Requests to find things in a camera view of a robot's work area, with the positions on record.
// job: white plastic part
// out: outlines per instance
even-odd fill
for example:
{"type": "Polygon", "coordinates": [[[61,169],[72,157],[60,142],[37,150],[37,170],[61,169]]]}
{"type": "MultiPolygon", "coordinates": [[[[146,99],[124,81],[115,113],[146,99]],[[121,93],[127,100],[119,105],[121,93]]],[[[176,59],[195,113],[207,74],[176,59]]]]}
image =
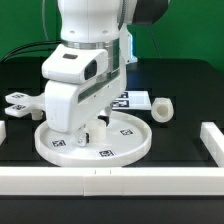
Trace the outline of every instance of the white plastic part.
{"type": "Polygon", "coordinates": [[[8,103],[14,104],[5,109],[5,113],[14,117],[23,117],[29,113],[33,120],[42,119],[42,111],[45,110],[44,94],[31,97],[24,93],[12,93],[5,97],[8,103]]]}
{"type": "Polygon", "coordinates": [[[113,102],[114,110],[151,110],[147,91],[125,91],[113,102]]]}
{"type": "Polygon", "coordinates": [[[106,138],[106,122],[94,119],[86,123],[86,133],[89,134],[90,143],[100,143],[106,138]]]}
{"type": "Polygon", "coordinates": [[[83,84],[87,81],[85,69],[93,61],[97,64],[93,77],[96,78],[108,68],[108,52],[104,49],[78,50],[60,44],[44,62],[42,74],[45,78],[55,81],[83,84]]]}
{"type": "Polygon", "coordinates": [[[144,121],[112,112],[106,137],[101,142],[80,147],[77,133],[55,132],[44,122],[35,132],[35,146],[44,159],[58,166],[121,167],[145,156],[151,147],[151,138],[151,129],[144,121]]]}
{"type": "Polygon", "coordinates": [[[120,49],[126,64],[138,61],[138,59],[133,55],[133,37],[128,32],[127,24],[124,24],[120,30],[120,49]]]}
{"type": "Polygon", "coordinates": [[[174,114],[173,104],[170,99],[156,98],[152,104],[152,117],[160,123],[168,122],[174,114]]]}
{"type": "Polygon", "coordinates": [[[1,167],[0,195],[224,195],[224,169],[1,167]]]}
{"type": "Polygon", "coordinates": [[[203,122],[200,138],[219,167],[224,167],[224,135],[213,122],[203,122]]]}
{"type": "Polygon", "coordinates": [[[58,0],[58,6],[63,40],[97,43],[119,38],[117,15],[120,0],[58,0]]]}
{"type": "Polygon", "coordinates": [[[0,121],[0,145],[6,138],[5,121],[0,121]]]}
{"type": "Polygon", "coordinates": [[[48,126],[52,130],[62,133],[77,131],[121,95],[126,88],[124,59],[120,59],[120,74],[116,78],[79,102],[79,94],[93,84],[91,81],[83,85],[75,85],[52,80],[47,83],[45,88],[46,116],[48,126]]]}

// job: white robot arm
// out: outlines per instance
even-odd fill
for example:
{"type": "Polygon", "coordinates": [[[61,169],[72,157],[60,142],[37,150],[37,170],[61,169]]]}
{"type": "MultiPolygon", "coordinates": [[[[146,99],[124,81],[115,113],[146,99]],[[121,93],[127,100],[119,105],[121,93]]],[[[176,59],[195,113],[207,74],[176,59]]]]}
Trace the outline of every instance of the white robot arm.
{"type": "Polygon", "coordinates": [[[58,0],[62,44],[42,66],[43,76],[49,79],[45,93],[35,102],[24,94],[6,97],[9,103],[22,105],[9,108],[8,114],[25,115],[29,108],[32,114],[45,110],[47,121],[35,133],[42,157],[59,166],[124,166],[148,152],[149,126],[133,116],[112,112],[112,102],[126,88],[120,29],[123,23],[152,24],[168,3],[58,0]],[[91,140],[97,133],[98,140],[91,140]]]}

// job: black table surface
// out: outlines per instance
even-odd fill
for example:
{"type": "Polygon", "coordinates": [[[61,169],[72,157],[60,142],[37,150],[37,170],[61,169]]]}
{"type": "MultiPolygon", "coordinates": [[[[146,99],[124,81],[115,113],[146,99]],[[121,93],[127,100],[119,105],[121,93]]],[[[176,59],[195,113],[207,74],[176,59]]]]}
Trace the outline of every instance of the black table surface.
{"type": "MultiPolygon", "coordinates": [[[[7,116],[4,96],[44,92],[44,58],[0,64],[0,120],[7,138],[0,166],[52,167],[36,152],[33,134],[41,122],[7,116]]],[[[203,121],[224,128],[224,76],[201,60],[144,59],[129,65],[127,90],[146,90],[150,99],[168,97],[175,116],[160,124],[150,111],[127,111],[152,129],[149,153],[128,167],[217,167],[200,140],[203,121]]],[[[9,223],[223,223],[223,197],[0,197],[0,215],[9,223]]]]}

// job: black cable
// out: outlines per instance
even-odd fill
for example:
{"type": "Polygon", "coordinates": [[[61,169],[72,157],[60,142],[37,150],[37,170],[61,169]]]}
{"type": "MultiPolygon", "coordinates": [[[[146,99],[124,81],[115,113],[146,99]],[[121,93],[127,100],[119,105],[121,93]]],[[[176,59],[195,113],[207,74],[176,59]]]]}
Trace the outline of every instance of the black cable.
{"type": "Polygon", "coordinates": [[[120,30],[121,27],[124,24],[124,20],[125,20],[125,15],[126,15],[126,11],[127,11],[127,0],[123,0],[123,5],[122,5],[122,12],[121,12],[121,19],[118,25],[118,29],[120,30]]]}
{"type": "Polygon", "coordinates": [[[9,53],[7,53],[1,60],[0,63],[4,62],[5,60],[7,60],[7,58],[9,58],[12,54],[15,54],[19,51],[22,51],[24,49],[27,48],[31,48],[31,47],[37,47],[37,46],[47,46],[47,45],[55,45],[55,44],[60,44],[61,41],[44,41],[44,42],[35,42],[35,43],[31,43],[31,44],[26,44],[23,46],[20,46],[12,51],[10,51],[9,53]]]}
{"type": "Polygon", "coordinates": [[[157,43],[156,43],[155,37],[154,37],[154,35],[153,35],[151,26],[148,27],[148,30],[149,30],[149,34],[150,34],[150,37],[151,37],[151,39],[152,39],[153,45],[154,45],[154,47],[155,47],[157,56],[158,56],[158,58],[162,58],[162,57],[161,57],[161,54],[160,54],[160,52],[159,52],[159,48],[158,48],[158,45],[157,45],[157,43]]]}
{"type": "Polygon", "coordinates": [[[46,51],[54,51],[54,48],[49,48],[49,49],[38,49],[38,50],[30,50],[30,51],[22,51],[22,52],[16,52],[14,54],[9,55],[7,58],[4,58],[1,62],[4,63],[11,57],[15,57],[20,54],[28,54],[28,53],[38,53],[38,52],[46,52],[46,51]]]}

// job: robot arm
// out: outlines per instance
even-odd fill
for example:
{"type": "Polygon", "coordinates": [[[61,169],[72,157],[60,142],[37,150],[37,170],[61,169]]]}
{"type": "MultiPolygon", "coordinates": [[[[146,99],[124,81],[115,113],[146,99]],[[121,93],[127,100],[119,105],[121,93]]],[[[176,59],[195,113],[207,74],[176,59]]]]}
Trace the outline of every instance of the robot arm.
{"type": "Polygon", "coordinates": [[[125,9],[124,23],[136,25],[151,25],[167,11],[170,0],[121,0],[118,21],[125,9]]]}

